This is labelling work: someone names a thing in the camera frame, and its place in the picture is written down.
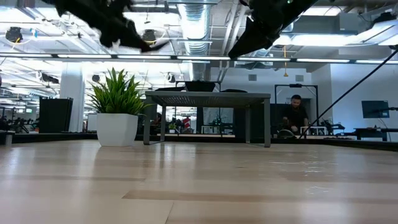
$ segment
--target potted plant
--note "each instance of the potted plant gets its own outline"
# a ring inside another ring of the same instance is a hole
[[[175,128],[177,128],[177,127],[176,127],[176,125],[175,125],[174,123],[170,123],[170,124],[169,124],[169,132],[170,132],[171,134],[174,134],[174,133],[175,133]]]
[[[106,84],[93,84],[90,95],[97,110],[97,136],[102,146],[132,146],[137,134],[138,116],[149,105],[141,100],[134,76],[126,81],[124,70],[108,71]]]

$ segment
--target man's dark shirt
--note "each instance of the man's dark shirt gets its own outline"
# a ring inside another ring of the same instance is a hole
[[[293,108],[292,105],[288,105],[288,107],[286,107],[283,112],[283,117],[286,117],[289,120],[289,127],[296,126],[299,129],[304,126],[304,119],[308,119],[308,115],[304,107],[299,106],[298,108]]]

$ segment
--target white planter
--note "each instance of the white planter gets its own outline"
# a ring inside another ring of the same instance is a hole
[[[133,146],[138,117],[129,114],[97,114],[97,136],[102,146]]]

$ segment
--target white column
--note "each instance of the white column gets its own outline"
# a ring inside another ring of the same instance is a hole
[[[69,131],[81,132],[85,104],[85,79],[81,63],[64,62],[61,76],[60,98],[73,98]]]

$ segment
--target white wall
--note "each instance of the white wall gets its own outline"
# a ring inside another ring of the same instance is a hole
[[[332,100],[337,100],[375,68],[375,65],[331,65]],[[346,132],[352,132],[354,128],[383,126],[377,119],[363,119],[363,100],[387,100],[390,107],[398,107],[398,66],[383,66],[343,98],[333,108],[334,123],[341,122],[346,127]],[[397,112],[391,111],[390,118],[384,121],[389,128],[398,128]],[[398,133],[391,133],[391,138],[398,141]]]
[[[218,68],[211,68],[211,79],[216,80],[218,76]],[[254,69],[252,71],[243,68],[230,68],[221,84],[221,90],[238,89],[249,93],[270,93],[271,102],[274,98],[274,85],[276,84],[295,84],[296,75],[304,75],[304,82],[301,84],[311,85],[311,73],[307,73],[302,68],[290,68],[287,70],[289,77],[284,77],[285,70],[280,69],[274,71],[273,69]],[[249,74],[256,74],[257,81],[250,82]],[[306,88],[288,88],[278,87],[282,90],[278,95],[278,103],[285,103],[287,98],[291,98],[294,94],[299,94],[302,98],[313,98],[314,95]]]
[[[332,95],[331,95],[331,67],[329,65],[325,65],[318,70],[314,71],[311,76],[312,83],[314,85],[318,85],[318,109],[319,115],[321,115],[331,104],[332,104]],[[316,118],[315,114],[315,99],[311,102],[312,108],[312,117]],[[328,111],[323,117],[323,119],[331,120],[333,119],[333,109]]]

